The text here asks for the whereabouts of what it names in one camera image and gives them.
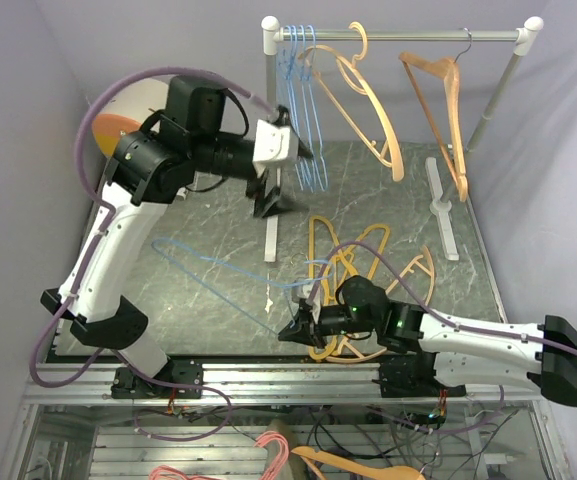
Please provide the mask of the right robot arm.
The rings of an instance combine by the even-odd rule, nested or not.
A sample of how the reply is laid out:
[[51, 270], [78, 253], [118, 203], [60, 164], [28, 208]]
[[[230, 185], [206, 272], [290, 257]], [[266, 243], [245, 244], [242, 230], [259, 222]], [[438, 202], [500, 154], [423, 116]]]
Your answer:
[[390, 299], [355, 275], [323, 306], [301, 296], [283, 342], [321, 348], [342, 334], [373, 334], [387, 351], [377, 383], [385, 398], [429, 397], [468, 385], [511, 386], [577, 407], [577, 331], [562, 317], [537, 324], [490, 323]]

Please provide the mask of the blue wire hanger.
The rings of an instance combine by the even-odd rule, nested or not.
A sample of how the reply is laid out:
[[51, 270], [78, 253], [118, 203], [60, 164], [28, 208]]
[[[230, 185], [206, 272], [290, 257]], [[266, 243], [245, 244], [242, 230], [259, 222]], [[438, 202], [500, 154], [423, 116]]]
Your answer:
[[[232, 265], [232, 264], [230, 264], [230, 263], [228, 263], [222, 259], [201, 255], [199, 252], [193, 250], [188, 245], [186, 245], [180, 241], [173, 240], [172, 238], [156, 238], [150, 243], [150, 246], [155, 252], [157, 252], [160, 256], [162, 256], [165, 260], [167, 260], [170, 264], [174, 265], [176, 268], [178, 268], [184, 274], [188, 275], [192, 280], [197, 282], [201, 287], [207, 289], [213, 295], [217, 296], [220, 300], [224, 301], [230, 307], [235, 309], [237, 312], [239, 312], [240, 314], [243, 314], [247, 319], [251, 320], [256, 325], [260, 326], [262, 329], [264, 329], [264, 330], [266, 330], [272, 334], [276, 334], [276, 331], [273, 328], [271, 328], [270, 326], [268, 326], [266, 323], [262, 322], [261, 320], [258, 320], [252, 314], [250, 314], [249, 312], [247, 312], [246, 310], [244, 310], [243, 308], [238, 306], [233, 300], [231, 300], [229, 297], [227, 297], [224, 293], [222, 293], [216, 287], [205, 282], [205, 277], [214, 267], [225, 268], [225, 269], [231, 270], [237, 274], [244, 275], [244, 276], [251, 278], [255, 281], [263, 283], [266, 286], [266, 300], [267, 300], [266, 307], [265, 307], [266, 313], [269, 312], [269, 308], [273, 305], [273, 301], [269, 295], [271, 287], [275, 287], [275, 288], [280, 289], [284, 293], [284, 297], [287, 299], [287, 302], [291, 303], [291, 300], [288, 299], [288, 291], [290, 289], [301, 288], [301, 287], [314, 287], [316, 282], [322, 282], [323, 280], [328, 280], [332, 276], [331, 273], [328, 273], [328, 274], [324, 273], [324, 274], [319, 274], [318, 276], [316, 276], [314, 278], [307, 278], [307, 279], [303, 279], [303, 280], [298, 280], [298, 281], [295, 281], [292, 283], [281, 283], [281, 282], [278, 282], [276, 280], [271, 280], [268, 274], [266, 274], [265, 276], [261, 276], [259, 274], [255, 274], [253, 272], [244, 270], [238, 266]], [[187, 269], [178, 259], [176, 259], [172, 255], [172, 248], [182, 249], [200, 261], [209, 262], [211, 264], [211, 267], [208, 268], [204, 272], [203, 275], [195, 274], [191, 270]]]
[[[294, 87], [297, 95], [297, 100], [299, 101], [299, 120], [300, 120], [300, 133], [297, 134], [299, 135], [303, 143], [306, 145], [310, 153], [313, 154], [313, 131], [310, 125], [311, 114], [313, 113], [313, 111], [311, 110], [312, 99], [309, 98], [312, 93], [310, 72], [309, 68], [305, 65], [304, 61], [298, 59], [298, 55], [302, 53], [306, 47], [305, 45], [306, 28], [303, 25], [299, 26], [295, 25], [295, 26], [297, 27], [298, 47], [297, 47], [297, 58], [294, 73]], [[285, 46], [289, 46], [290, 43], [288, 40], [287, 26], [283, 28], [283, 33], [284, 33], [284, 41], [286, 42]], [[312, 159], [307, 159], [304, 157], [301, 158], [305, 159], [308, 162], [308, 166], [310, 167], [314, 185], [313, 192], [315, 192], [317, 189], [322, 189], [323, 183], [316, 160], [314, 158]]]
[[306, 55], [306, 49], [308, 46], [312, 46], [312, 47], [316, 46], [316, 36], [315, 36], [315, 29], [312, 25], [307, 25], [304, 27], [306, 28], [306, 33], [305, 33], [305, 38], [306, 38], [305, 45], [306, 45], [306, 47], [305, 47], [305, 50], [298, 55], [298, 59], [304, 61], [305, 65], [309, 68], [309, 72], [310, 72], [310, 82], [311, 82], [312, 93], [311, 93], [311, 96], [309, 98], [312, 99], [311, 110], [313, 111], [313, 113], [311, 114], [311, 120], [310, 120], [310, 125], [311, 125], [312, 131], [313, 131], [313, 158], [316, 160], [316, 163], [319, 167], [319, 171], [320, 171], [321, 179], [322, 179], [322, 183], [323, 183], [323, 188], [317, 189], [316, 191], [326, 191], [329, 187], [329, 179], [328, 179], [328, 173], [327, 173], [326, 160], [325, 160], [325, 157], [323, 155], [323, 135], [322, 135], [322, 131], [321, 131], [318, 109], [317, 109], [317, 103], [315, 100], [314, 90], [313, 90], [313, 77], [314, 77], [313, 68], [307, 62], [307, 55]]
[[[281, 99], [290, 110], [291, 122], [297, 133], [300, 133], [299, 101], [294, 87], [294, 73], [297, 58], [298, 36], [295, 25], [287, 26], [290, 45], [284, 46], [277, 58]], [[314, 191], [314, 185], [308, 162], [301, 158], [295, 166], [296, 176], [302, 191]]]

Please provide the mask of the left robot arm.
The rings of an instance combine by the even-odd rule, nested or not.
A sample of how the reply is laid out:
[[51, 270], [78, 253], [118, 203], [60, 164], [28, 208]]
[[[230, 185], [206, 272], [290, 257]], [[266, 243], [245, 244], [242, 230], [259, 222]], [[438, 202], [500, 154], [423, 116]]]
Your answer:
[[148, 334], [148, 317], [123, 294], [124, 284], [150, 231], [199, 173], [242, 180], [257, 218], [298, 209], [279, 187], [272, 167], [309, 155], [288, 107], [267, 107], [267, 117], [242, 133], [222, 128], [227, 103], [242, 106], [251, 92], [223, 77], [190, 69], [145, 72], [142, 80], [165, 87], [161, 108], [118, 139], [102, 189], [91, 192], [96, 219], [68, 278], [44, 291], [42, 304], [55, 320], [68, 320], [78, 341], [114, 351], [150, 397], [171, 387], [174, 365]]

